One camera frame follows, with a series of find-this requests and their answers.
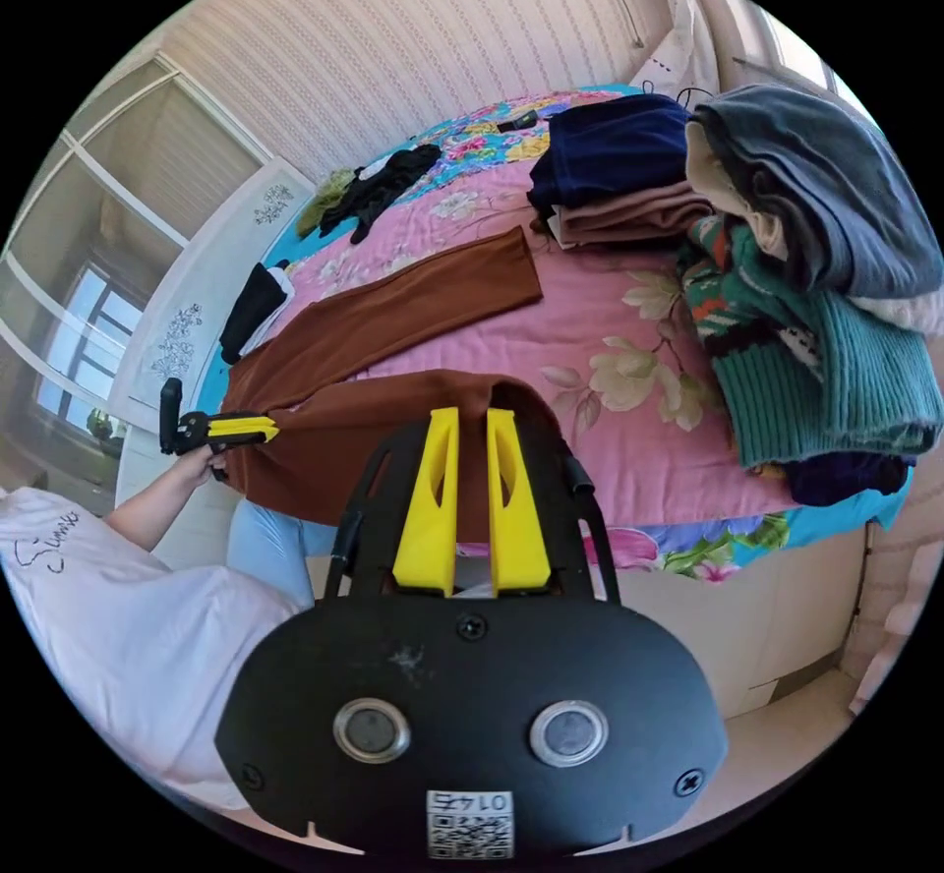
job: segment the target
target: brown garment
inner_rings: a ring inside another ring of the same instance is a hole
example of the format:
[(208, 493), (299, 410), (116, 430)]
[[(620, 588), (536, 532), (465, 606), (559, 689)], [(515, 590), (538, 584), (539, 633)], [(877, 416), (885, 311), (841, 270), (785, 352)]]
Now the brown garment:
[(688, 182), (679, 182), (666, 188), (617, 195), (583, 207), (562, 207), (560, 243), (564, 247), (579, 247), (674, 237), (683, 234), (699, 218), (713, 213), (707, 198), (696, 194)]
[(509, 408), (557, 419), (530, 385), (502, 375), (434, 370), (345, 381), (376, 362), (542, 298), (521, 228), (414, 263), (314, 303), (233, 366), (223, 411), (268, 414), (280, 433), (226, 455), (246, 499), (336, 526), (381, 442), (435, 408), (458, 407), (459, 541), (488, 542), (485, 414)]

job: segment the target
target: potted plant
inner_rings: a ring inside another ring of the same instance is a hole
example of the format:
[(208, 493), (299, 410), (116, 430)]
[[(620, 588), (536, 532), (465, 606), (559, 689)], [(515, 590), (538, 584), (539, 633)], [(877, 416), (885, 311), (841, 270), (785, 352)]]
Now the potted plant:
[(98, 446), (110, 457), (121, 455), (121, 448), (125, 439), (115, 434), (115, 423), (107, 412), (101, 408), (93, 408), (86, 419), (88, 432), (98, 441)]

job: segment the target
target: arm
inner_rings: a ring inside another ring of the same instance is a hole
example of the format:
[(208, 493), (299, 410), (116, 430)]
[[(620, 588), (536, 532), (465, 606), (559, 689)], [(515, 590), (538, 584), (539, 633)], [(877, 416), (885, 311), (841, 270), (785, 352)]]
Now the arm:
[(222, 454), (209, 445), (184, 454), (164, 474), (137, 495), (116, 506), (105, 522), (129, 542), (150, 552), (187, 505), (194, 490), (210, 476), (211, 467), (223, 466)]

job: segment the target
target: pink folded clothing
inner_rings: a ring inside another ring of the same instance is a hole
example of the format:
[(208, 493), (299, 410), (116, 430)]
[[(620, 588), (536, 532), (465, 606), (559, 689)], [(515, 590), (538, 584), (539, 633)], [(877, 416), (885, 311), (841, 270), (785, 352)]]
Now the pink folded clothing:
[(583, 207), (560, 208), (560, 245), (568, 248), (673, 237), (713, 213), (707, 198), (694, 192), (688, 182), (678, 182)]

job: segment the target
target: yellow bracket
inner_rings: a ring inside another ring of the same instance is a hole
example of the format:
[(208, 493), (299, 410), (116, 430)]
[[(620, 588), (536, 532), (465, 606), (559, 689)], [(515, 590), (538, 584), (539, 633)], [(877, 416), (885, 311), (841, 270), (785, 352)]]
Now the yellow bracket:
[(487, 434), (494, 593), (540, 590), (547, 587), (551, 578), (551, 563), (514, 425), (514, 412), (490, 408)]
[(400, 588), (452, 596), (459, 488), (459, 409), (433, 412), (403, 524), (393, 578)]
[(227, 437), (240, 437), (246, 434), (261, 434), (265, 443), (278, 434), (278, 427), (272, 418), (220, 418), (210, 420), (206, 436), (210, 441), (225, 442)]

